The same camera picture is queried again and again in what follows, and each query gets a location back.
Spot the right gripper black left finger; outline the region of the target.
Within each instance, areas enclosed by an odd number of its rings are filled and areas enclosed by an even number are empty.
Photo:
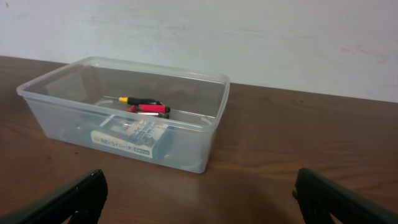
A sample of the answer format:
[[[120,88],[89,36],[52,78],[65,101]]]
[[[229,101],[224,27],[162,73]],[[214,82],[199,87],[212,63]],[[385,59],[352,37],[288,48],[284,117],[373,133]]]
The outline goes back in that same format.
[[[92,170],[42,198],[1,216],[1,223],[98,223],[108,196],[101,169]]]

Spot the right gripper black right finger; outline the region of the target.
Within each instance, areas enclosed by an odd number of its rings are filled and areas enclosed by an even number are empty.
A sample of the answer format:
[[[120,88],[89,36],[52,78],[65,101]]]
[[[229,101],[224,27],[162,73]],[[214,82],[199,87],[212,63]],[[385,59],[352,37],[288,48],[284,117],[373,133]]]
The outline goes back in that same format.
[[[308,168],[301,168],[293,197],[306,224],[396,224],[397,214]]]

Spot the blue white screwdriver set box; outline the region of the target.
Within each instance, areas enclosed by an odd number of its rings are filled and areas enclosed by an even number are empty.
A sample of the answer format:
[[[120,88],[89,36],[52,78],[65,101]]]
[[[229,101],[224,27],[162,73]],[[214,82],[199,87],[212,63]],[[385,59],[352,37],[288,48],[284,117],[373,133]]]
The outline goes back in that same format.
[[[95,127],[91,141],[153,160],[162,160],[173,128],[144,120],[107,119]]]

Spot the black yellow handled screwdriver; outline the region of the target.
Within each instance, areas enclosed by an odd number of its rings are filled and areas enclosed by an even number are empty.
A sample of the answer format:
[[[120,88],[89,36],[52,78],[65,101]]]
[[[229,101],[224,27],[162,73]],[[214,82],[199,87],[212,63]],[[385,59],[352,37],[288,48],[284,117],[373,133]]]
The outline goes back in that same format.
[[[126,103],[128,105],[161,105],[160,101],[150,99],[150,98],[133,98],[130,96],[104,96],[106,99],[116,100],[118,102]]]

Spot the red handled pliers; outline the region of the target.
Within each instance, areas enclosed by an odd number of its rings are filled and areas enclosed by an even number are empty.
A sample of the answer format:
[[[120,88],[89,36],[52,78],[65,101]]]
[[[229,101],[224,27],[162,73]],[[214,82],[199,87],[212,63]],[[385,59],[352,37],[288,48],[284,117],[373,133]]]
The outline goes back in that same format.
[[[170,108],[165,105],[132,105],[127,109],[128,112],[149,112],[149,113],[169,113]]]

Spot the clear plastic storage container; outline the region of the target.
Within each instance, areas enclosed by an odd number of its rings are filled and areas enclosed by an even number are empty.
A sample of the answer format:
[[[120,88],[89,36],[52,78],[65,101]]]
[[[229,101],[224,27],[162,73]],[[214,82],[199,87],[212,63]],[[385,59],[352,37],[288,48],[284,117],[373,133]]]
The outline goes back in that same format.
[[[205,170],[229,94],[229,78],[179,68],[88,57],[17,88],[46,136],[174,169]],[[128,112],[132,106],[104,98],[160,101],[169,119]],[[173,128],[162,160],[93,143],[91,131],[107,119],[144,120]]]

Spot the small black handled claw hammer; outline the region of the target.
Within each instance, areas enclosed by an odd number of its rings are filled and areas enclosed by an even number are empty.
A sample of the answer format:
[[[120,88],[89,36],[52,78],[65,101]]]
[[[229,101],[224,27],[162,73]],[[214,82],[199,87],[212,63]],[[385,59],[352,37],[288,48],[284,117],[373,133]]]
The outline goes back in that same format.
[[[153,116],[156,118],[165,118],[165,119],[169,119],[169,114],[168,113],[158,113],[158,112],[137,112],[137,114],[141,114],[141,115],[146,115],[146,116]]]

